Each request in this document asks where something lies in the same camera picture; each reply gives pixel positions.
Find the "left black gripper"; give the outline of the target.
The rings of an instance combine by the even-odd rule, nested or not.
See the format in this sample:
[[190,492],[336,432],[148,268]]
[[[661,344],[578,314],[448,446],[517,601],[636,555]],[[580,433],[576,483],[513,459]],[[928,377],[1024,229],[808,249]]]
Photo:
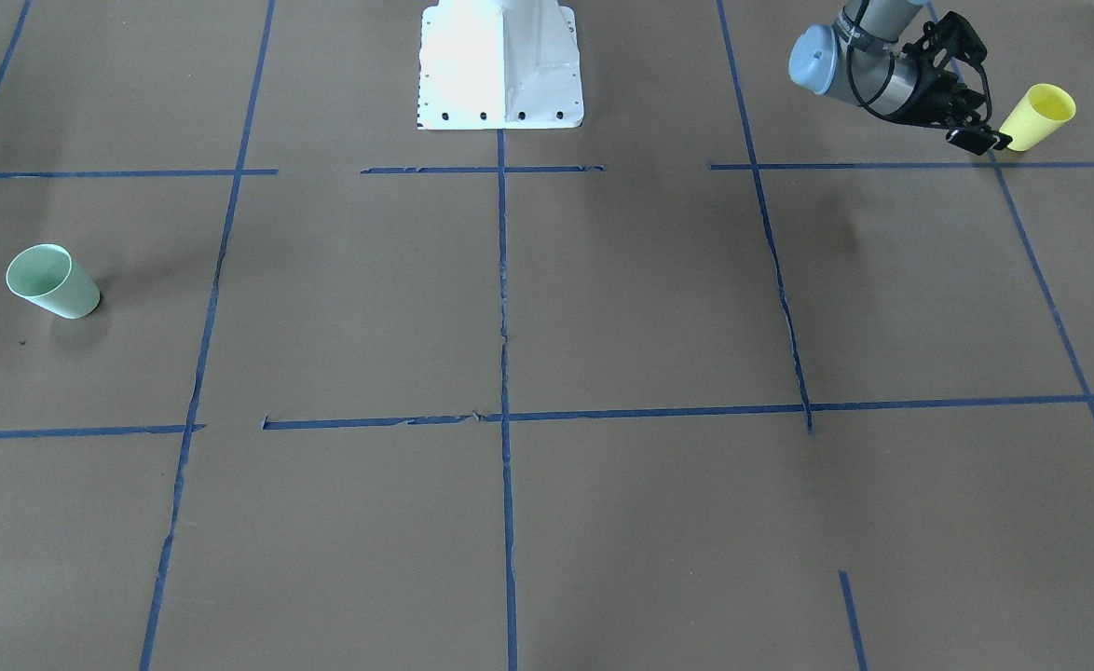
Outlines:
[[989,85],[975,90],[953,74],[923,74],[919,81],[919,124],[950,129],[946,141],[973,157],[1004,150],[1011,135],[984,127],[989,123]]

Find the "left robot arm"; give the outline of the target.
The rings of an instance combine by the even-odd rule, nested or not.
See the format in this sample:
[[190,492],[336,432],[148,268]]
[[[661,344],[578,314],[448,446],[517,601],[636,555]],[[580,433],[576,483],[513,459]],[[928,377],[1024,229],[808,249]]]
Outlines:
[[893,126],[942,131],[953,147],[984,157],[1006,150],[1010,134],[991,126],[989,56],[977,30],[959,13],[924,21],[923,1],[850,1],[829,24],[799,35],[788,57],[795,85],[837,99]]

